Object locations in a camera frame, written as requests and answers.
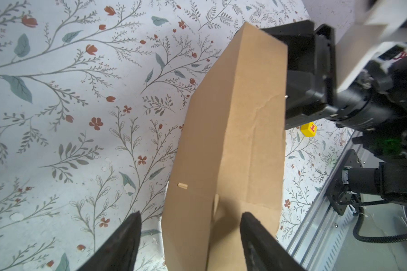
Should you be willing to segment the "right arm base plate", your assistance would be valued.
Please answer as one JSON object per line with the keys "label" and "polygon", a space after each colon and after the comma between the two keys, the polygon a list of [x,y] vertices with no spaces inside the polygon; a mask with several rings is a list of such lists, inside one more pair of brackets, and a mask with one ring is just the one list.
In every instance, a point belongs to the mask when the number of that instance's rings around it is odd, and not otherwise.
{"label": "right arm base plate", "polygon": [[327,186],[325,196],[330,202],[332,209],[342,216],[350,203],[351,194],[348,185],[348,170],[351,168],[361,168],[362,164],[353,149],[347,152],[339,159],[334,172]]}

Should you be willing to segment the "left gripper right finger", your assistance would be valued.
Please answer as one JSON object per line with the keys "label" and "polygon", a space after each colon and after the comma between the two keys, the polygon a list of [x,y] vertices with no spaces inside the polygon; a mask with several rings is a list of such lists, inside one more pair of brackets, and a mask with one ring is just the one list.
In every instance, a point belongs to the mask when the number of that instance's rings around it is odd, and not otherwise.
{"label": "left gripper right finger", "polygon": [[304,271],[250,212],[241,216],[240,235],[248,271]]}

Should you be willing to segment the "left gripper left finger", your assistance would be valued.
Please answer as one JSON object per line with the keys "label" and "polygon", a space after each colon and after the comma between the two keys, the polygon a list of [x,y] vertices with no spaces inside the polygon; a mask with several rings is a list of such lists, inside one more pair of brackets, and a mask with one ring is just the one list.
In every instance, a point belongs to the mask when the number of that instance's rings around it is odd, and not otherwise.
{"label": "left gripper left finger", "polygon": [[80,271],[133,271],[141,238],[141,214],[127,217]]}

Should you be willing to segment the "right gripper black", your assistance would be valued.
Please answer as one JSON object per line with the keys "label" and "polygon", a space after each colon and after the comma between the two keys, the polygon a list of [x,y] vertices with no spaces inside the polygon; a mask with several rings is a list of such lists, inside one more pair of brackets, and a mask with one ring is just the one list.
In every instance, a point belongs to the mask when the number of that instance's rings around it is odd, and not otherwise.
{"label": "right gripper black", "polygon": [[305,20],[264,32],[288,47],[285,129],[337,113],[335,30]]}

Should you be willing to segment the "brown cardboard box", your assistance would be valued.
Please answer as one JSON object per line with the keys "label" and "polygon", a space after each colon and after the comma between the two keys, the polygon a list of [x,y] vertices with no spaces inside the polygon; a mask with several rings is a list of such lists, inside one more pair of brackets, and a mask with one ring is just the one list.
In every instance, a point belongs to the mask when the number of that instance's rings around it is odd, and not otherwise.
{"label": "brown cardboard box", "polygon": [[244,212],[275,236],[285,166],[287,46],[245,23],[192,95],[162,214],[170,271],[244,271]]}

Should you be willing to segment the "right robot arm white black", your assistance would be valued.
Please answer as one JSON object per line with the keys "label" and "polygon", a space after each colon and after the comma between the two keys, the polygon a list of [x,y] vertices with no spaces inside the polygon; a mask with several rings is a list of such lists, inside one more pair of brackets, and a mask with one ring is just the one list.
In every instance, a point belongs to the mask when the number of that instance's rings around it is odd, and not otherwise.
{"label": "right robot arm white black", "polygon": [[334,208],[361,206],[360,194],[407,206],[407,56],[385,71],[369,61],[354,82],[336,91],[334,29],[300,21],[267,28],[288,47],[285,128],[320,119],[360,132],[352,141],[381,162],[346,165],[327,190]]}

